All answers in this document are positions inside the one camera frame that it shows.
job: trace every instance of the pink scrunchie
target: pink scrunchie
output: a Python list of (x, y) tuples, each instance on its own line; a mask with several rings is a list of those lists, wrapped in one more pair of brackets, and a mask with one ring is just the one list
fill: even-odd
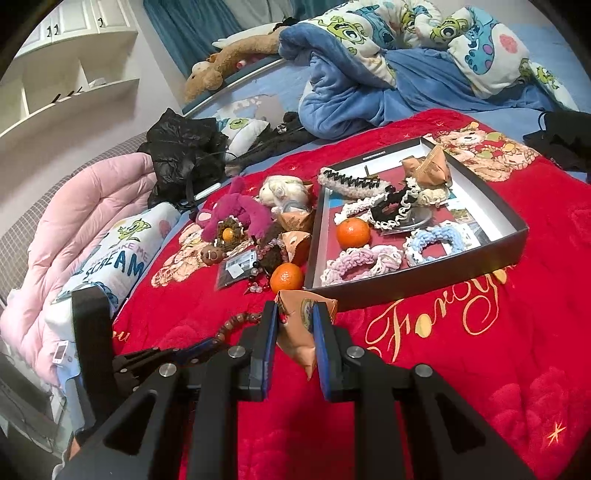
[(343, 277), (352, 268), (360, 265), (373, 265), (370, 270), (360, 273), (347, 281), (361, 280), (362, 278), (376, 277), (384, 273), (396, 270), (402, 261), (400, 250), (392, 245), (376, 245), (370, 248), (348, 248), (341, 252), (336, 260), (328, 260), (326, 270), (320, 277), (322, 286), (343, 283)]

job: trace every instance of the brown paper packet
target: brown paper packet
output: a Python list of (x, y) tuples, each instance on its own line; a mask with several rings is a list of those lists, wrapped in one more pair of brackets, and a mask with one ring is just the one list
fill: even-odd
[(417, 183), (423, 188), (442, 184), (451, 185), (452, 174), (441, 145), (435, 145), (425, 159), (405, 158), (402, 160), (402, 167), (404, 175), (416, 178)]
[(280, 213), (277, 216), (277, 221), (287, 232), (299, 231), (312, 233), (314, 228), (314, 210), (311, 212), (304, 212), (302, 210), (296, 212)]
[(291, 263), (302, 266), (308, 261), (312, 236), (307, 232), (286, 232), (280, 235)]
[(316, 301), (326, 303), (330, 321), (334, 322), (338, 302), (305, 290), (280, 290), (275, 301), (279, 304), (280, 313), (287, 319), (286, 323), (279, 324), (277, 345), (304, 367), (309, 380), (316, 367), (316, 345), (310, 327), (311, 307)]

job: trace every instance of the metal screw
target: metal screw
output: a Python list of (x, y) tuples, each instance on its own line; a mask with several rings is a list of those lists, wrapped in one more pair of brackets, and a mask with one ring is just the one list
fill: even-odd
[(361, 358), (365, 355), (365, 350), (363, 350), (360, 346), (353, 345), (347, 348), (347, 355), (351, 358)]
[(240, 358), (244, 356), (246, 349), (242, 345), (232, 346), (228, 349), (228, 355), (232, 358)]
[(431, 375), (433, 375), (433, 369), (425, 364), (418, 364), (415, 368), (414, 371), (416, 372), (416, 374), (419, 377), (423, 377), (423, 378), (429, 378)]
[(158, 369), (158, 373), (163, 377), (172, 377), (177, 372), (175, 364), (162, 364)]

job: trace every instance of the duvet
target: duvet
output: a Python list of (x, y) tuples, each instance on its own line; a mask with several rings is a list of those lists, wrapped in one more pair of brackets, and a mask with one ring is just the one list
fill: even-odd
[(517, 35), (476, 7), (444, 19), (427, 0), (353, 0), (285, 29), (279, 54), (310, 65), (299, 114), (320, 138), (437, 107), (577, 109)]

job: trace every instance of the cardboard box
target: cardboard box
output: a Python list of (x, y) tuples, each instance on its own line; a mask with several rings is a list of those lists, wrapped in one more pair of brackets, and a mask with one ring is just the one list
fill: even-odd
[[(400, 164), (403, 158), (425, 156), (433, 147), (434, 144), (424, 138), (413, 138), (342, 161), (331, 168), (354, 177), (365, 177), (367, 171), (369, 174), (379, 173), (380, 178), (394, 183), (393, 177), (404, 178)], [(476, 243), (471, 248), (460, 254), (446, 255), (441, 244), (433, 246), (429, 252), (432, 247), (427, 247), (424, 252), (428, 255), (438, 257), (433, 253), (438, 248), (441, 257), (416, 267), (408, 266), (402, 252), (402, 265), (395, 272), (323, 287), (320, 276), (327, 260), (334, 260), (341, 252), (340, 247), (335, 247), (334, 232), (334, 213), (341, 208), (338, 205), (339, 196), (323, 187), (318, 199), (304, 288), (338, 300), (339, 311), (345, 311), (445, 288), (516, 264), (525, 247), (528, 226), (475, 173), (447, 153), (446, 158), (452, 173), (454, 198), (448, 201), (447, 207), (435, 209), (434, 218), (423, 228), (438, 224), (441, 219), (452, 219), (473, 234)], [(409, 234), (388, 238), (372, 229), (370, 247), (377, 241), (396, 245), (402, 250), (401, 244)]]

